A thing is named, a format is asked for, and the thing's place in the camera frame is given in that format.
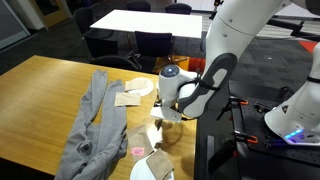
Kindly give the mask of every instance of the wooden table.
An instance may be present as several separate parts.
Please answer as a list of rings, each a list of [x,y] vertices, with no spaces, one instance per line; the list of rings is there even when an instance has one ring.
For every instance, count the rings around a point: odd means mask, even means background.
[[[0,157],[55,175],[79,102],[96,69],[107,70],[108,81],[123,82],[155,75],[33,56],[0,76]],[[154,145],[174,164],[176,179],[192,179],[196,121],[164,122],[160,131],[149,116],[156,90],[142,97],[141,106],[127,108],[128,128],[146,125]],[[129,153],[110,179],[129,179],[134,161]]]

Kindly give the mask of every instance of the black chair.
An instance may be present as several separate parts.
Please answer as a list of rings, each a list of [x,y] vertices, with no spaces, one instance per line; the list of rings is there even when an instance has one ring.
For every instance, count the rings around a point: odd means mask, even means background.
[[[135,59],[131,60],[127,58],[128,56],[131,56],[132,52],[130,52],[125,58],[117,56],[117,41],[90,37],[86,34],[84,35],[84,40],[92,57],[92,60],[90,60],[91,64],[128,70],[141,69],[141,65],[138,62],[135,62]]]
[[[90,63],[100,66],[139,71],[139,67],[131,60],[116,55],[101,56],[95,58]]]
[[[166,13],[190,15],[192,7],[184,3],[174,3],[165,7]]]
[[[84,34],[84,40],[93,59],[104,55],[118,54],[117,41],[100,39],[87,34]]]
[[[113,35],[114,31],[91,29],[90,26],[94,23],[93,13],[90,7],[79,8],[74,12],[74,18],[78,24],[79,30],[82,35],[89,35],[97,38],[109,38]]]
[[[150,6],[150,3],[145,1],[133,1],[133,2],[127,3],[127,9],[129,11],[150,12],[151,6]]]
[[[173,63],[171,61],[171,33],[149,33],[135,31],[135,37],[138,46],[138,51],[141,54],[141,56],[166,57],[168,58],[167,64]]]

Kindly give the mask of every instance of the gray cloth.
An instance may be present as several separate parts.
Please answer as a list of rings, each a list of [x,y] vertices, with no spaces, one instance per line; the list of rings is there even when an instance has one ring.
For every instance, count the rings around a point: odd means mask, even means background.
[[[124,92],[124,86],[119,80],[110,83],[107,90],[106,85],[107,73],[97,70],[80,101],[56,180],[106,179],[111,164],[125,155],[126,107],[114,106],[116,92]],[[101,122],[94,125],[101,102]]]

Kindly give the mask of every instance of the pink sticky note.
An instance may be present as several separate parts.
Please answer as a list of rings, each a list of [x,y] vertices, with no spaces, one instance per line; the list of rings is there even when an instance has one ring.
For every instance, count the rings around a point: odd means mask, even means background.
[[[144,147],[131,148],[131,154],[134,156],[143,156],[144,155]]]

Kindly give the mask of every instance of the white plate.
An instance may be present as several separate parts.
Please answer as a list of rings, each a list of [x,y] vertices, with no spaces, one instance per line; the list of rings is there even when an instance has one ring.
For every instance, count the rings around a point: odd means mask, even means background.
[[[136,162],[131,171],[130,180],[156,180],[147,164],[146,160],[148,159],[148,157],[149,156]],[[170,176],[168,177],[168,180],[174,180],[172,171]]]
[[[128,93],[130,94],[136,94],[136,93],[139,93],[140,96],[145,96],[145,95],[148,95],[149,93],[151,93],[151,91],[153,90],[153,82],[148,79],[148,78],[135,78],[133,80],[140,80],[140,79],[145,79],[147,80],[147,88],[144,88],[144,89],[135,89],[135,90],[131,90],[131,91],[128,91]]]

